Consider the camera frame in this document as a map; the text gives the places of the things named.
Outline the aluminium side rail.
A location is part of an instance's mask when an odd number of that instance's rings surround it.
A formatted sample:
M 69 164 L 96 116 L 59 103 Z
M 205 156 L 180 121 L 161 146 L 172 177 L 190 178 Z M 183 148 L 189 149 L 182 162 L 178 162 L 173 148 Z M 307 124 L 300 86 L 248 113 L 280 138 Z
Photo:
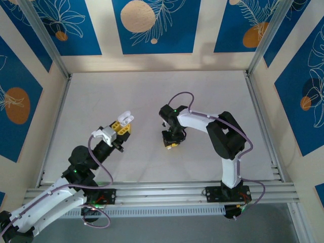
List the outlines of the aluminium side rail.
M 55 116 L 55 122 L 54 122 L 53 128 L 51 130 L 52 133 L 51 133 L 51 136 L 50 136 L 50 141 L 49 141 L 48 146 L 47 146 L 47 148 L 45 150 L 45 154 L 44 154 L 43 161 L 42 161 L 42 166 L 41 166 L 40 172 L 38 174 L 38 178 L 37 178 L 37 181 L 36 181 L 36 184 L 35 184 L 35 188 L 39 188 L 41 186 L 41 183 L 42 183 L 42 180 L 43 180 L 43 175 L 44 175 L 44 172 L 45 172 L 45 166 L 46 166 L 46 163 L 47 163 L 47 160 L 48 160 L 48 157 L 49 157 L 49 153 L 51 151 L 51 148 L 52 148 L 52 145 L 53 145 L 53 142 L 54 142 L 54 138 L 55 138 L 55 135 L 56 135 L 56 132 L 57 132 L 60 117 L 61 117 L 61 114 L 62 114 L 62 111 L 63 111 L 63 108 L 64 108 L 64 104 L 65 104 L 65 101 L 66 101 L 68 90 L 69 90 L 69 87 L 70 87 L 70 84 L 71 84 L 71 79 L 72 79 L 72 74 L 70 74 L 69 78 L 67 79 L 66 85 L 64 87 L 64 92 L 63 92 L 62 97 L 60 99 L 59 108 L 58 108 L 57 114 Z
M 249 74 L 247 70 L 245 70 L 244 73 L 250 97 L 252 99 L 254 110 L 256 112 L 258 123 L 261 129 L 261 134 L 271 158 L 271 165 L 277 168 L 281 182 L 291 182 L 291 179 L 282 164 L 282 157 L 279 155 L 277 146 L 275 145 L 275 140 L 271 131 L 270 120 L 267 116 L 265 105 L 257 88 L 256 81 L 253 75 Z

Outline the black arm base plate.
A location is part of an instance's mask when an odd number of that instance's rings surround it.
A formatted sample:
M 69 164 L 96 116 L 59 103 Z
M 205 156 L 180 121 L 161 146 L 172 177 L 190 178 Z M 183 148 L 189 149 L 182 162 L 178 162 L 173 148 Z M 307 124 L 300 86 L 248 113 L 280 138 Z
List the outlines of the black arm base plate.
M 227 188 L 222 186 L 206 187 L 206 198 L 208 203 L 249 203 L 252 201 L 252 197 L 249 186 L 243 185 L 238 188 Z
M 114 205 L 116 191 L 113 188 L 94 190 L 90 194 L 88 202 L 92 205 Z

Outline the black controller box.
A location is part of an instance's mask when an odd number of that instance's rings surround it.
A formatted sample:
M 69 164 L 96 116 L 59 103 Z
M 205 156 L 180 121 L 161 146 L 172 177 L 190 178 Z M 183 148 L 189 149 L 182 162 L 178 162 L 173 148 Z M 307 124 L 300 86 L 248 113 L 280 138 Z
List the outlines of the black controller box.
M 86 223 L 94 223 L 102 215 L 95 206 L 85 205 L 81 208 L 82 220 Z
M 243 205 L 225 205 L 225 215 L 224 217 L 229 220 L 237 220 L 237 218 L 242 214 L 248 204 Z

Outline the aluminium corner post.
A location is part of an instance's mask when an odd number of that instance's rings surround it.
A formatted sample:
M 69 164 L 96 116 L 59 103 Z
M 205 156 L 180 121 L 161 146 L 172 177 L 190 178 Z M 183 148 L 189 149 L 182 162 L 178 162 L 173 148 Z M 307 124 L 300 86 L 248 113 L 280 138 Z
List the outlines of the aluminium corner post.
M 253 58 L 246 70 L 247 77 L 251 77 L 260 60 L 263 58 L 269 45 L 271 44 L 276 32 L 278 31 L 281 23 L 283 22 L 287 12 L 289 11 L 294 0 L 280 0 L 278 8 L 275 10 L 273 17 L 271 18 L 265 34 L 263 35 Z
M 58 52 L 52 38 L 46 30 L 42 20 L 37 14 L 35 8 L 29 0 L 17 0 L 17 3 L 31 25 L 33 31 L 37 35 L 38 39 L 44 46 L 45 50 L 54 61 L 59 71 L 63 74 L 66 79 L 71 77 L 71 74 L 67 70 L 60 53 Z

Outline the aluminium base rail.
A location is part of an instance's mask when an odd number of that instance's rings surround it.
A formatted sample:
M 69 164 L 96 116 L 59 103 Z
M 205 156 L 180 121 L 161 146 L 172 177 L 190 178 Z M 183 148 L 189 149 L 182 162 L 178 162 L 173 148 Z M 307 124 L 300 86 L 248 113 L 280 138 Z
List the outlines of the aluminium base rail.
M 263 181 L 265 194 L 260 203 L 298 203 L 299 197 L 292 182 Z M 125 206 L 196 205 L 207 204 L 203 195 L 206 187 L 219 186 L 220 182 L 170 183 L 114 183 L 115 204 Z

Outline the white earbud charging case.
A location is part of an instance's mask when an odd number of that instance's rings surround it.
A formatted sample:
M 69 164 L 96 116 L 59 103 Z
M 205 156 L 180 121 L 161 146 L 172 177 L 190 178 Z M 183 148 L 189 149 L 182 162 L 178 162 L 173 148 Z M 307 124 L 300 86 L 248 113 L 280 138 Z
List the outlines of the white earbud charging case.
M 129 123 L 131 123 L 134 120 L 134 117 L 132 116 L 131 112 L 125 111 L 122 113 L 118 118 L 117 121 L 122 127 L 127 126 Z

